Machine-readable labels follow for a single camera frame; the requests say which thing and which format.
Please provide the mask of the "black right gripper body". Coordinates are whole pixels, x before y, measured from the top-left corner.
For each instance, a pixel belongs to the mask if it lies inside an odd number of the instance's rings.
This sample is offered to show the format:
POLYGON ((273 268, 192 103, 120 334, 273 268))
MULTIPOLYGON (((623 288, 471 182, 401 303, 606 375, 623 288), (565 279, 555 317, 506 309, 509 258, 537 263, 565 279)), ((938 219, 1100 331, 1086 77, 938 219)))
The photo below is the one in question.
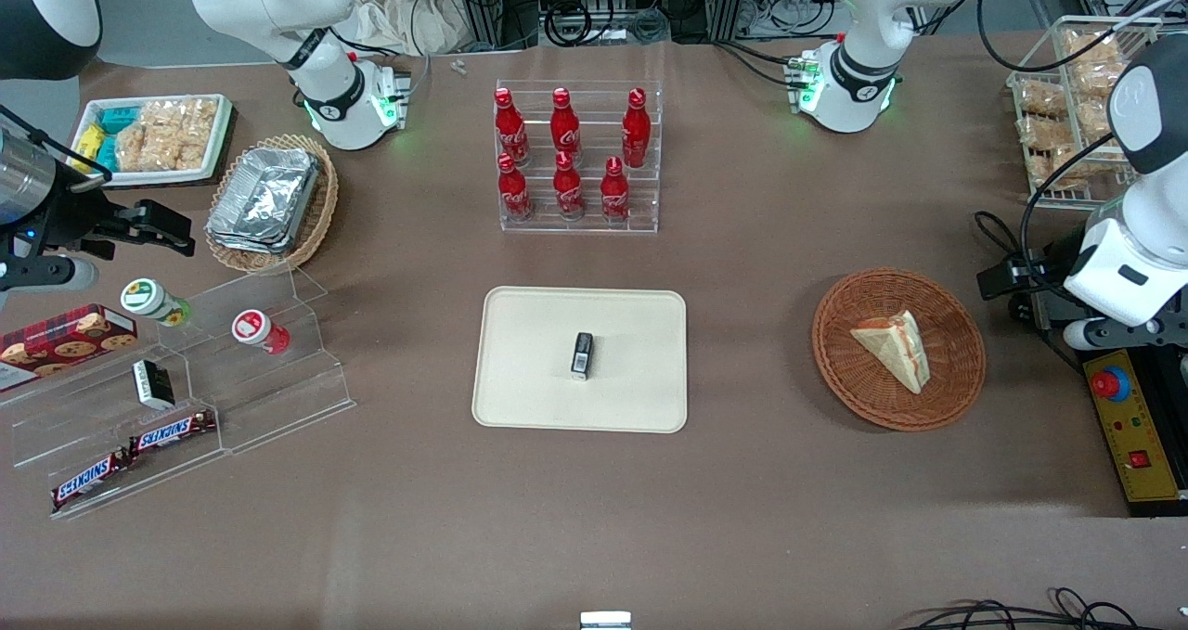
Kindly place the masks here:
POLYGON ((43 204, 42 250, 65 248, 110 262, 115 242, 106 237, 122 207, 110 202, 102 187, 82 193, 72 185, 86 185, 88 178, 71 166, 56 165, 55 181, 43 204))

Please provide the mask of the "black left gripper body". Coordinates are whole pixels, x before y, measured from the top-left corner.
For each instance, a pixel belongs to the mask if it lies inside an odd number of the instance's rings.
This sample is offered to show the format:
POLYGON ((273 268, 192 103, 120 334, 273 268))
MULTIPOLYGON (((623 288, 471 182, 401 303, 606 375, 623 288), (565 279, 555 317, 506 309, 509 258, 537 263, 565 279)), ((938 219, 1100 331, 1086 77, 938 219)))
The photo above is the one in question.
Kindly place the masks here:
POLYGON ((1048 292, 1059 296, 1060 300, 1069 302, 1081 302, 1074 292, 1064 286, 1066 278, 1070 275, 1074 262, 1080 254, 1078 244, 1047 244, 1043 247, 1026 247, 1022 250, 1026 256, 1023 259, 1024 288, 1022 292, 1048 292))

